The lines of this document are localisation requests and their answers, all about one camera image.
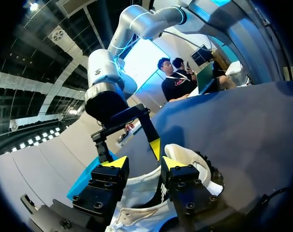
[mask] shoe upper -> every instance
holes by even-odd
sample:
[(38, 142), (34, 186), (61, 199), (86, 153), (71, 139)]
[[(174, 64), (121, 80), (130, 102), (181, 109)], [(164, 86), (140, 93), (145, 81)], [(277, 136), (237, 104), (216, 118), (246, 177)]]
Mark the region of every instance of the shoe upper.
[[(222, 186), (211, 181), (209, 166), (194, 151), (177, 144), (169, 144), (165, 146), (165, 154), (172, 160), (185, 165), (192, 164), (197, 168), (200, 172), (199, 179), (211, 194), (218, 196), (223, 190)], [(161, 167), (159, 166), (148, 174), (127, 180), (122, 199), (117, 204), (112, 222), (106, 231), (159, 231), (166, 221), (177, 216), (170, 200), (148, 208), (137, 208), (153, 198), (158, 186), (160, 171)], [(165, 194), (166, 191), (165, 187), (162, 186), (162, 194)]]

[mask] person's hair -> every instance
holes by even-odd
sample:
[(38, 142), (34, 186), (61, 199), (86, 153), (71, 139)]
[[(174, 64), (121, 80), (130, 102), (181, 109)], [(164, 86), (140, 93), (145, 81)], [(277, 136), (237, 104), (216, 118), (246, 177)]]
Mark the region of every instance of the person's hair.
[(157, 67), (159, 69), (162, 68), (162, 65), (164, 64), (165, 61), (169, 61), (170, 62), (170, 59), (169, 58), (161, 58), (159, 61), (158, 61), (158, 64), (157, 64)]
[(175, 60), (172, 62), (175, 68), (179, 69), (181, 67), (181, 64), (184, 63), (184, 60), (182, 58), (175, 58)]

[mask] blue panel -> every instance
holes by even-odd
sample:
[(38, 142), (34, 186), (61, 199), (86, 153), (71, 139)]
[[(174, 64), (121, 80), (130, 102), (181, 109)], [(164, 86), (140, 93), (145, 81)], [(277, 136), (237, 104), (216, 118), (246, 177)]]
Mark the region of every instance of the blue panel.
[[(110, 152), (111, 156), (113, 157), (113, 160), (117, 160), (118, 158)], [(82, 174), (79, 176), (77, 181), (74, 183), (72, 188), (69, 190), (67, 194), (67, 198), (72, 200), (73, 196), (79, 195), (82, 190), (88, 185), (88, 181), (91, 179), (91, 172), (94, 168), (96, 168), (99, 165), (99, 156), (97, 156), (91, 163), (88, 165), (85, 170), (82, 172)]]
[(230, 0), (210, 0), (210, 1), (214, 2), (219, 7), (224, 6), (230, 2)]

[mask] logo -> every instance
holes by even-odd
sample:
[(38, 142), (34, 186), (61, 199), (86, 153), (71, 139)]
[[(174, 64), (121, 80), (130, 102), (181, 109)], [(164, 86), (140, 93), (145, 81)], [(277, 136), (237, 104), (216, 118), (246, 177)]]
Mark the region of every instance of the logo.
[(101, 73), (100, 69), (98, 69), (96, 72), (95, 72), (95, 75), (99, 75)]

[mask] person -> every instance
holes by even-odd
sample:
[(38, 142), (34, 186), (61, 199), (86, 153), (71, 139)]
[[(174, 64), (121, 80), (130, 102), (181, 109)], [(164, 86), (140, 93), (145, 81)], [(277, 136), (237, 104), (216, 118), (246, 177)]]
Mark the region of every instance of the person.
[(168, 102), (174, 102), (187, 98), (187, 96), (197, 87), (196, 75), (191, 71), (178, 69), (176, 72), (168, 58), (161, 58), (158, 62), (158, 69), (166, 74), (165, 80), (161, 84), (162, 91)]
[[(212, 62), (213, 78), (215, 79), (215, 81), (206, 90), (206, 93), (219, 92), (224, 89), (233, 89), (237, 87), (236, 84), (232, 80), (230, 80), (229, 77), (225, 75), (225, 71), (222, 69), (220, 64), (214, 60), (214, 56), (212, 56), (212, 59), (210, 60), (210, 62)], [(177, 69), (182, 69), (182, 70), (186, 69), (184, 65), (184, 60), (182, 58), (176, 58), (172, 62), (172, 64)]]
[(192, 78), (193, 81), (196, 82), (196, 75), (195, 75), (194, 71), (189, 67), (188, 62), (187, 62), (186, 67), (185, 67), (184, 60), (182, 58), (177, 57), (172, 62), (172, 64), (178, 70), (185, 70), (187, 72), (187, 74), (191, 75), (193, 73), (194, 75), (191, 75), (191, 78)]
[(236, 88), (236, 84), (225, 75), (225, 71), (222, 69), (220, 64), (215, 61), (214, 56), (210, 60), (213, 66), (213, 78), (215, 81), (210, 85), (210, 87), (206, 90), (206, 93), (218, 92), (225, 89), (234, 89)]

